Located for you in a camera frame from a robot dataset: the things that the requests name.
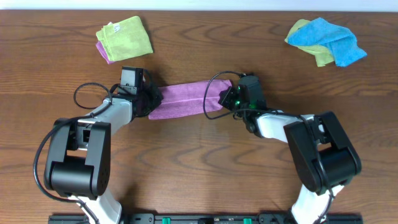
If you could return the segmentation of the purple microfiber cloth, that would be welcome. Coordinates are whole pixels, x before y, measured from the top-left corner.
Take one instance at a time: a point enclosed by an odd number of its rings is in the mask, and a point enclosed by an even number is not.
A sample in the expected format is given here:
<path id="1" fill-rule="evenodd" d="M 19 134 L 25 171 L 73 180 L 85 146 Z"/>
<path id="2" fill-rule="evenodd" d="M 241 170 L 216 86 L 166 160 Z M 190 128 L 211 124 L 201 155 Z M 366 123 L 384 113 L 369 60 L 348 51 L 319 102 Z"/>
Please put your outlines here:
<path id="1" fill-rule="evenodd" d="M 207 84 L 208 80 L 160 87 L 159 90 L 164 99 L 149 114 L 149 119 L 172 119 L 203 113 L 203 97 Z M 218 103 L 220 93 L 229 87 L 232 87 L 229 80 L 214 80 L 211 83 L 205 102 L 207 112 L 218 111 L 223 108 Z"/>

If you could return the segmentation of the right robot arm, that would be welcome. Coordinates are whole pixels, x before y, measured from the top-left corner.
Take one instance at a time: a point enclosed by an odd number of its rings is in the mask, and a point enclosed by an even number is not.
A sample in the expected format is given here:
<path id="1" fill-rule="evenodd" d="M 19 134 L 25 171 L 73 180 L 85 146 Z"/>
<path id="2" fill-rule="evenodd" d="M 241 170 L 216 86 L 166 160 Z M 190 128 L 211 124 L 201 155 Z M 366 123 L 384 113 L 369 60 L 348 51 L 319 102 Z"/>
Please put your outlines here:
<path id="1" fill-rule="evenodd" d="M 242 75 L 236 87 L 220 93 L 220 105 L 241 118 L 259 138 L 288 144 L 302 183 L 284 217 L 263 223 L 362 223 L 359 215 L 330 215 L 337 194 L 361 172 L 361 160 L 336 115 L 294 115 L 267 107 L 257 76 Z"/>

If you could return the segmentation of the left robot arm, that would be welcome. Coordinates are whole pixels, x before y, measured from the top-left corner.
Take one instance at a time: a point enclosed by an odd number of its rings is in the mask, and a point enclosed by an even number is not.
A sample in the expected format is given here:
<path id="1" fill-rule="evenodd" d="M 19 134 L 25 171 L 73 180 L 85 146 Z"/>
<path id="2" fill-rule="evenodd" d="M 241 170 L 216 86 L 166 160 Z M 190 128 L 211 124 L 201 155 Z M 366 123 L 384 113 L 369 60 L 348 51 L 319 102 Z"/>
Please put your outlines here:
<path id="1" fill-rule="evenodd" d="M 148 116 L 163 99 L 154 84 L 116 84 L 101 105 L 86 115 L 60 118 L 40 143 L 39 156 L 48 145 L 44 177 L 34 178 L 41 191 L 61 202 L 75 203 L 85 213 L 79 223 L 119 223 L 122 206 L 108 189 L 111 138 L 135 118 Z"/>

